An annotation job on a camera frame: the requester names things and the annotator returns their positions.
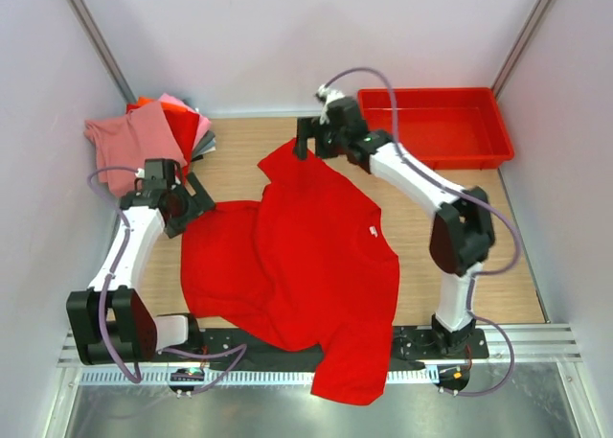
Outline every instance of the red plastic bin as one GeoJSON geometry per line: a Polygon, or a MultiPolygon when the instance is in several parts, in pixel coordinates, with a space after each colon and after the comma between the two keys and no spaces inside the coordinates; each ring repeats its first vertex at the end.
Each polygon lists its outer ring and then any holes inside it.
{"type": "MultiPolygon", "coordinates": [[[[397,89],[400,142],[434,170],[492,169],[514,156],[511,139],[489,88],[397,89]]],[[[392,132],[386,89],[357,94],[371,129],[392,132]]]]}

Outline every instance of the cable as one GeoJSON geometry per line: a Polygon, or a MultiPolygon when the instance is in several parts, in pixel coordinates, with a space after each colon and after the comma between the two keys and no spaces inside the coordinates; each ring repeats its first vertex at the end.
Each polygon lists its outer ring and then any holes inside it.
{"type": "MultiPolygon", "coordinates": [[[[127,172],[131,172],[134,174],[137,173],[137,171],[134,170],[133,168],[123,167],[123,166],[110,166],[110,167],[100,168],[87,176],[87,185],[89,186],[89,188],[94,192],[94,194],[96,194],[102,200],[104,200],[104,202],[106,202],[113,209],[113,211],[115,211],[115,213],[117,213],[117,215],[120,217],[120,219],[122,220],[125,226],[124,240],[122,241],[122,244],[120,245],[120,248],[117,251],[117,255],[115,256],[115,259],[113,259],[113,262],[111,263],[111,266],[109,268],[109,272],[104,277],[104,282],[102,284],[102,289],[100,292],[100,301],[98,305],[98,324],[100,326],[100,333],[102,336],[102,341],[104,342],[104,346],[106,347],[108,354],[110,354],[115,364],[117,364],[117,367],[122,371],[122,373],[124,373],[124,376],[126,376],[131,382],[140,383],[143,380],[143,376],[141,374],[141,370],[139,368],[138,362],[134,362],[134,374],[132,374],[130,370],[127,368],[125,362],[122,360],[121,356],[118,354],[115,347],[113,346],[113,343],[111,342],[110,336],[108,334],[108,329],[106,328],[106,308],[105,308],[106,295],[108,293],[108,288],[110,287],[111,280],[113,280],[113,278],[115,277],[115,271],[117,270],[117,266],[119,265],[119,262],[124,256],[125,249],[127,248],[127,244],[129,243],[129,240],[130,240],[130,232],[132,229],[130,226],[130,221],[125,215],[124,210],[122,210],[118,206],[115,199],[111,195],[109,195],[107,192],[101,189],[100,186],[95,185],[93,182],[93,179],[100,173],[115,171],[115,170],[127,171],[127,172]]],[[[223,378],[225,378],[228,375],[228,373],[235,368],[235,366],[244,356],[246,350],[247,350],[247,346],[245,344],[240,344],[239,346],[234,347],[230,350],[226,350],[225,352],[221,352],[219,354],[212,354],[212,355],[190,354],[188,352],[183,352],[183,351],[176,350],[176,349],[164,349],[163,351],[169,354],[179,355],[181,357],[189,357],[189,358],[197,358],[197,359],[215,359],[215,358],[226,357],[236,352],[240,352],[238,356],[234,359],[234,361],[230,364],[230,366],[228,366],[228,368],[223,373],[221,373],[219,376],[217,376],[214,380],[212,380],[207,385],[204,385],[202,387],[195,389],[192,392],[192,394],[195,395],[197,393],[206,392],[211,387],[221,382],[223,378]]]]}
{"type": "Polygon", "coordinates": [[[519,261],[519,256],[521,254],[519,233],[517,232],[517,229],[515,229],[515,227],[512,225],[511,221],[508,220],[507,217],[505,217],[505,215],[503,215],[500,211],[498,211],[496,208],[494,208],[490,204],[485,203],[483,200],[480,200],[479,198],[476,198],[474,196],[470,196],[463,192],[459,192],[449,187],[446,187],[444,184],[437,181],[435,178],[430,176],[430,174],[424,172],[421,168],[419,168],[413,162],[411,162],[408,158],[406,158],[406,156],[402,152],[402,148],[400,147],[400,143],[399,143],[398,108],[397,108],[396,93],[394,92],[394,88],[392,87],[390,81],[383,75],[383,73],[381,73],[380,71],[372,67],[363,67],[363,66],[353,67],[351,69],[347,69],[335,75],[328,82],[326,82],[324,86],[329,87],[335,81],[338,81],[339,79],[347,76],[348,74],[353,74],[356,72],[367,72],[367,73],[373,74],[374,76],[378,77],[385,85],[385,88],[387,89],[388,95],[390,97],[390,106],[392,108],[392,136],[394,138],[393,143],[394,143],[394,147],[396,148],[397,155],[402,161],[402,163],[407,165],[411,170],[413,170],[415,173],[420,175],[422,178],[424,178],[426,181],[433,184],[435,187],[439,188],[440,190],[445,191],[448,194],[452,194],[453,196],[457,196],[458,198],[469,201],[471,203],[474,203],[475,205],[488,210],[490,213],[492,213],[497,218],[499,218],[511,232],[511,236],[513,238],[513,245],[514,245],[514,252],[513,252],[513,256],[511,260],[504,267],[501,267],[495,270],[482,270],[479,272],[472,273],[470,275],[470,282],[468,285],[468,293],[466,295],[466,304],[465,304],[466,311],[472,318],[474,318],[475,320],[481,321],[483,323],[486,323],[488,325],[491,325],[500,333],[501,336],[503,336],[503,338],[505,339],[509,347],[509,356],[510,356],[509,370],[507,371],[507,374],[505,374],[504,378],[500,380],[500,382],[498,382],[493,387],[483,390],[481,392],[457,392],[457,391],[450,390],[448,388],[445,388],[443,390],[446,393],[449,393],[452,395],[459,395],[462,397],[480,397],[488,393],[493,393],[497,391],[498,389],[500,389],[505,383],[507,383],[507,381],[511,377],[513,370],[515,369],[515,352],[513,350],[509,336],[500,327],[500,325],[498,325],[497,323],[494,323],[493,321],[487,318],[484,318],[483,316],[479,316],[474,313],[474,311],[472,310],[472,297],[474,295],[477,277],[482,276],[482,275],[483,276],[499,275],[499,274],[505,273],[508,270],[512,269],[517,264],[517,262],[519,261]]]}

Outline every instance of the table surface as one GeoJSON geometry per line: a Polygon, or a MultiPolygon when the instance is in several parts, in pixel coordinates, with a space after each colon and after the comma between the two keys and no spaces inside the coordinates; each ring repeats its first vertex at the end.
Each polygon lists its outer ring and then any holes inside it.
{"type": "MultiPolygon", "coordinates": [[[[261,199],[269,182],[257,168],[272,150],[295,136],[290,118],[223,119],[213,121],[217,150],[193,165],[213,200],[261,199]]],[[[364,173],[343,157],[327,163],[348,177],[382,210],[383,233],[400,257],[400,289],[396,325],[429,324],[439,303],[441,275],[428,251],[431,220],[421,208],[387,182],[364,173]]],[[[511,209],[496,170],[441,171],[441,175],[466,187],[486,190],[490,203],[506,216],[511,209]]],[[[494,220],[496,245],[486,269],[503,266],[511,257],[510,233],[494,220]]],[[[161,238],[155,244],[139,294],[152,315],[187,311],[180,287],[180,237],[161,238]]],[[[498,323],[542,323],[543,314],[525,257],[510,272],[479,279],[475,310],[498,323]]],[[[201,327],[232,327],[221,318],[202,318],[201,327]]]]}

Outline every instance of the white wall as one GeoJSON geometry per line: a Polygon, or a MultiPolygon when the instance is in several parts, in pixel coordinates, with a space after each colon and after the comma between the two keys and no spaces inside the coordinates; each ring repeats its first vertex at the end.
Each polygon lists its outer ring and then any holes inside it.
{"type": "Polygon", "coordinates": [[[491,85],[535,0],[85,1],[136,94],[218,116],[315,110],[355,65],[401,86],[491,85]]]}
{"type": "Polygon", "coordinates": [[[65,0],[0,0],[0,47],[0,434],[25,438],[46,420],[68,292],[110,240],[83,120],[123,105],[65,0]]]}
{"type": "Polygon", "coordinates": [[[557,0],[503,91],[503,175],[538,286],[613,411],[613,0],[557,0]]]}

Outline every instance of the red garment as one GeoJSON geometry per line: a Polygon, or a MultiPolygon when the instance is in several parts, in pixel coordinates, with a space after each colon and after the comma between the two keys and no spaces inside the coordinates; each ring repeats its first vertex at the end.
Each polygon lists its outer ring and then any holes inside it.
{"type": "Polygon", "coordinates": [[[293,140],[259,166],[257,202],[218,203],[183,235],[181,281],[196,316],[220,315],[281,349],[320,344],[312,393],[369,404],[382,394],[399,265],[380,208],[293,140]]]}
{"type": "MultiPolygon", "coordinates": [[[[143,104],[128,104],[125,107],[125,112],[138,109],[142,106],[143,104]]],[[[187,162],[187,165],[183,167],[183,176],[185,177],[190,172],[193,141],[195,140],[195,134],[198,130],[200,116],[185,109],[178,110],[178,108],[167,108],[165,104],[162,104],[162,108],[164,110],[166,121],[168,122],[170,130],[172,131],[172,136],[174,136],[174,140],[181,149],[181,153],[187,162]]]]}

